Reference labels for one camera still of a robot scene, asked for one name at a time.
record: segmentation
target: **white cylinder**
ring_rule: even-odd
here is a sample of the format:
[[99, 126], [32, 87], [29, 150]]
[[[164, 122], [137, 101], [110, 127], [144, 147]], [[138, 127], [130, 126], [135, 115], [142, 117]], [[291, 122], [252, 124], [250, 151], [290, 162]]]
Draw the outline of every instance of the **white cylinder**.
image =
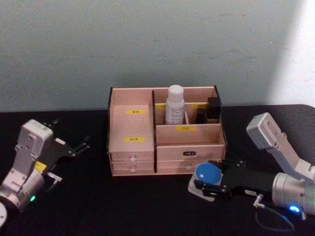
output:
[[166, 124], [183, 124], [184, 122], [184, 89], [179, 85], [172, 85], [168, 89], [166, 100]]
[[28, 180], [24, 183], [21, 191], [18, 194], [19, 203], [17, 208], [22, 212], [26, 206], [30, 203], [30, 199], [33, 195], [38, 193], [44, 186], [44, 177], [37, 170], [33, 170]]
[[0, 203], [0, 228], [2, 225], [4, 225], [6, 221], [6, 216], [7, 216], [7, 213], [6, 213], [5, 206], [2, 203]]
[[272, 186], [272, 201], [278, 207], [296, 205], [303, 212], [315, 215], [315, 186], [278, 173]]

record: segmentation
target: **white bottle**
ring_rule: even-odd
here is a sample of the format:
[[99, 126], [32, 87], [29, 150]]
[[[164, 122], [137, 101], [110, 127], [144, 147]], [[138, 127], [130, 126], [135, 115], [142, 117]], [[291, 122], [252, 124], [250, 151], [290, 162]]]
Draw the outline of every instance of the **white bottle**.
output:
[[168, 89], [166, 100], [166, 124], [183, 124], [184, 122], [184, 89], [179, 85], [172, 85]]

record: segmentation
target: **bottle cap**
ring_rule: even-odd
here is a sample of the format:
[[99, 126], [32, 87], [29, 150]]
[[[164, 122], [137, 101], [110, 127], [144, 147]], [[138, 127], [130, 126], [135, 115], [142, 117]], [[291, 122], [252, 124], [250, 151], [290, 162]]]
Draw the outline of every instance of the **bottle cap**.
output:
[[180, 102], [184, 98], [184, 89], [180, 85], [172, 85], [168, 89], [168, 97], [172, 102]]

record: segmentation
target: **yellow label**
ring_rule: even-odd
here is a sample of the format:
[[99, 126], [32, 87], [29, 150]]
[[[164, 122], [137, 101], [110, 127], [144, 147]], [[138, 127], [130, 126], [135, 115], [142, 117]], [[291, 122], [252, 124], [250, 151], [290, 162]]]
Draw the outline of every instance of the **yellow label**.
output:
[[129, 110], [126, 112], [127, 114], [134, 114], [134, 115], [137, 115], [137, 114], [145, 114], [146, 111], [144, 110]]
[[144, 137], [125, 137], [124, 142], [144, 142]]
[[166, 104], [156, 105], [156, 110], [165, 110], [165, 109], [166, 109]]
[[198, 109], [198, 108], [206, 109], [208, 105], [209, 105], [208, 103], [193, 104], [192, 108], [193, 109]]
[[46, 167], [47, 166], [45, 164], [43, 164], [39, 161], [36, 161], [36, 163], [35, 163], [35, 170], [37, 170], [40, 173], [43, 173], [43, 171], [46, 169]]
[[196, 126], [176, 126], [176, 131], [196, 131]]

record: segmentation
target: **black cable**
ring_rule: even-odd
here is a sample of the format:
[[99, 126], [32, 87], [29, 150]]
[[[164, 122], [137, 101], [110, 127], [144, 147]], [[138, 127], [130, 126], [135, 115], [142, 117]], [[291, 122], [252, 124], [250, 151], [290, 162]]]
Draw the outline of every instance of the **black cable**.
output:
[[268, 211], [270, 211], [271, 213], [274, 213], [276, 214], [277, 216], [279, 216], [281, 219], [283, 219], [291, 228], [283, 228], [283, 229], [280, 229], [280, 228], [272, 228], [272, 227], [267, 227], [265, 225], [263, 225], [259, 220], [258, 220], [258, 211], [256, 212], [255, 214], [255, 220], [257, 222], [257, 224], [266, 229], [266, 230], [271, 230], [271, 231], [275, 231], [275, 232], [292, 232], [294, 231], [294, 225], [284, 216], [284, 215], [281, 215], [279, 212], [275, 211], [275, 210], [272, 210], [271, 208], [265, 206], [263, 209], [266, 209]]

